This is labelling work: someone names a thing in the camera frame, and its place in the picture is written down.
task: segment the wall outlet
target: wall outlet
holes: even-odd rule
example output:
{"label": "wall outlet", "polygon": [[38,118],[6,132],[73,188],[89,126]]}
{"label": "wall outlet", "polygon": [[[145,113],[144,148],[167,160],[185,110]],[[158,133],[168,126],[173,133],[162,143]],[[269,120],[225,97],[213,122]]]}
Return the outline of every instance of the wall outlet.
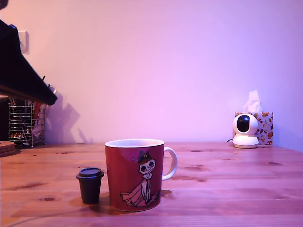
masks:
{"label": "wall outlet", "polygon": [[28,52],[28,33],[27,31],[19,31],[19,40],[20,40],[20,48],[21,53]]}

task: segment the camera lens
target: camera lens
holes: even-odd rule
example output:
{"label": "camera lens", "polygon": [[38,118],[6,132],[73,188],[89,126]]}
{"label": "camera lens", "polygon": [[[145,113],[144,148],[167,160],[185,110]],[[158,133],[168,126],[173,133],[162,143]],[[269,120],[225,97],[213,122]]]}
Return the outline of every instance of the camera lens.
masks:
{"label": "camera lens", "polygon": [[247,115],[238,117],[237,128],[240,132],[247,132],[250,129],[250,117]]}

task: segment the mug handle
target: mug handle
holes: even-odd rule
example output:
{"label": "mug handle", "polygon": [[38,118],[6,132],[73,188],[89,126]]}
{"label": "mug handle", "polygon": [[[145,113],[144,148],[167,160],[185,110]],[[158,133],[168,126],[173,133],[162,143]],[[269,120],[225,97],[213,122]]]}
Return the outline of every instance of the mug handle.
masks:
{"label": "mug handle", "polygon": [[178,158],[177,158],[176,152],[169,147],[164,147],[164,152],[165,151],[169,152],[172,160],[171,160],[171,166],[170,166],[169,172],[162,177],[163,181],[170,179],[175,174],[177,167],[178,167]]}

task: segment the white security camera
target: white security camera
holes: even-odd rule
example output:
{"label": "white security camera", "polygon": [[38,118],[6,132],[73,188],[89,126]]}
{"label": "white security camera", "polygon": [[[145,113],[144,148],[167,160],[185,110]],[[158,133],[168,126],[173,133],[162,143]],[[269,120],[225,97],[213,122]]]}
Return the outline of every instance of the white security camera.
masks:
{"label": "white security camera", "polygon": [[256,148],[259,144],[255,133],[258,129],[257,119],[248,113],[242,113],[233,120],[233,130],[236,132],[232,139],[237,148]]}

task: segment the cartoon girl illustration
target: cartoon girl illustration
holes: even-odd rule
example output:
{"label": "cartoon girl illustration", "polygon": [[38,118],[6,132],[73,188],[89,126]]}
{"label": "cartoon girl illustration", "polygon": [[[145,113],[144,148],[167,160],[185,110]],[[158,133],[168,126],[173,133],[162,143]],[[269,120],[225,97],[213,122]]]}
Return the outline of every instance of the cartoon girl illustration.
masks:
{"label": "cartoon girl illustration", "polygon": [[160,192],[151,195],[151,177],[156,161],[150,157],[148,151],[146,153],[141,151],[138,160],[139,172],[144,179],[130,193],[122,192],[121,197],[128,206],[145,207],[156,201],[160,195]]}

